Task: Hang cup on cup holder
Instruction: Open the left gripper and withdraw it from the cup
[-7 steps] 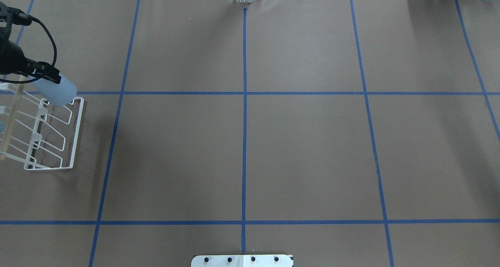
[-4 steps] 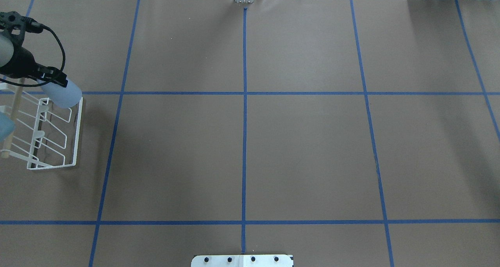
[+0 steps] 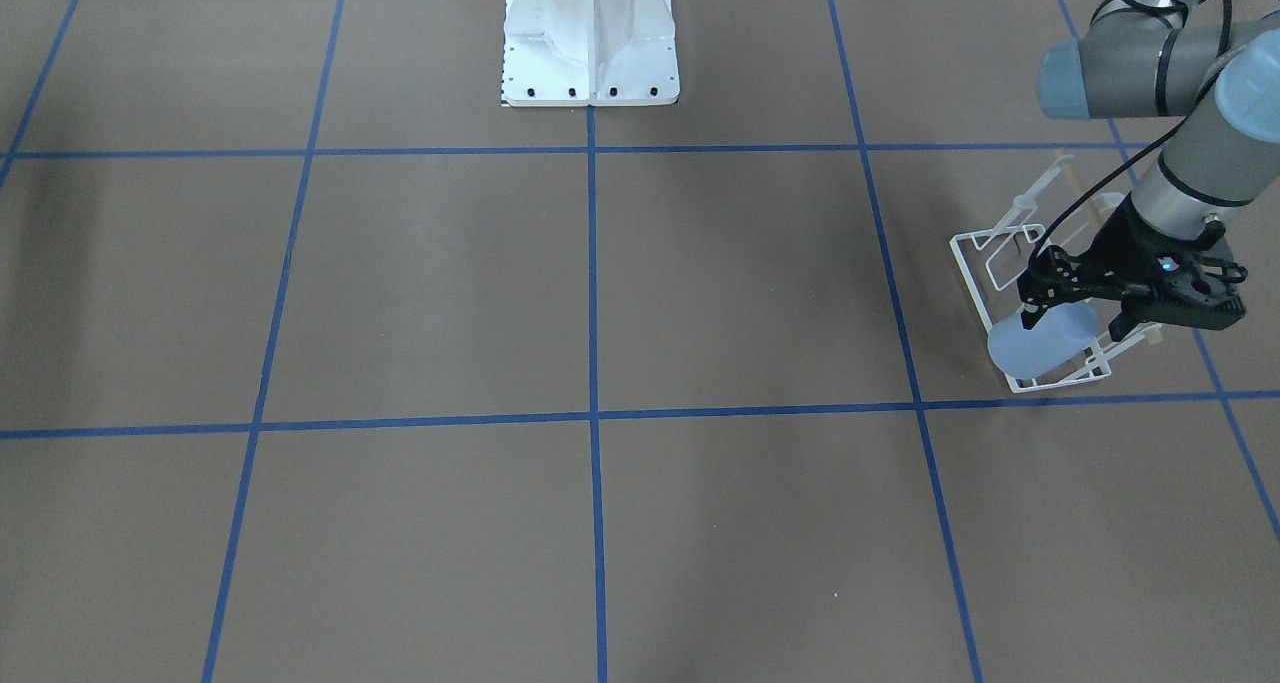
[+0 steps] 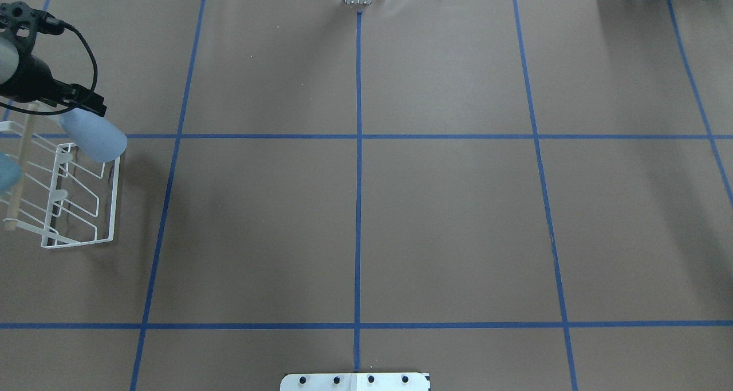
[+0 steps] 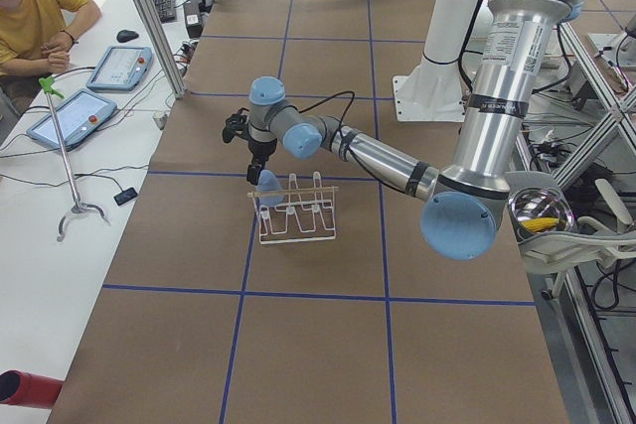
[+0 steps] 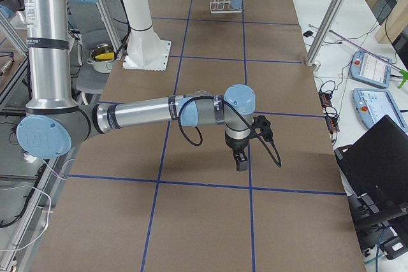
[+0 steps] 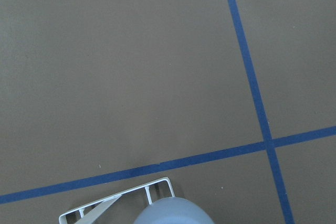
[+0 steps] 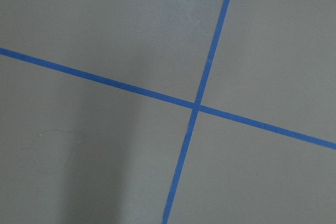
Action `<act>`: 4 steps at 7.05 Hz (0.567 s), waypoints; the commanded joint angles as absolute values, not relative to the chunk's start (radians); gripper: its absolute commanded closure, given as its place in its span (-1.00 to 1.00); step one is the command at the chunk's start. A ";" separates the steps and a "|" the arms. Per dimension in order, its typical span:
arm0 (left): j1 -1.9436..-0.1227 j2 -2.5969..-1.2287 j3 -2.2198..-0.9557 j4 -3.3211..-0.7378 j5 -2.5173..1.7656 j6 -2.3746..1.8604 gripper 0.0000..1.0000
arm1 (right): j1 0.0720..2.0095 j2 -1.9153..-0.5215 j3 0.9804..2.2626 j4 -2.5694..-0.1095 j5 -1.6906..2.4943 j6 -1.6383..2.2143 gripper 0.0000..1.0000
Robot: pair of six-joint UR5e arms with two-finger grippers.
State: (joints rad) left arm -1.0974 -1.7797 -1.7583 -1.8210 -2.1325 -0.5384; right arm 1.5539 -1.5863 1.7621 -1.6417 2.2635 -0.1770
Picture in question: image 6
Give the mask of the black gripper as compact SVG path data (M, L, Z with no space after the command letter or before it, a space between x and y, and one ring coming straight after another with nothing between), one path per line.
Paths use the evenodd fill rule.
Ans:
M237 140L230 136L226 136L225 142L227 146L232 149L237 171L247 171L249 161L245 154L245 149L249 144L249 140L246 138Z

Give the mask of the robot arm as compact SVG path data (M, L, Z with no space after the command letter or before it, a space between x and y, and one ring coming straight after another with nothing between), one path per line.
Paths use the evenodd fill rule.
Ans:
M174 120L182 128L223 125L237 169L247 169L245 148L254 136L256 96L246 85L232 85L218 96L195 93L133 103L78 104L71 94L68 1L24 0L32 97L16 135L26 152L54 159L99 134Z

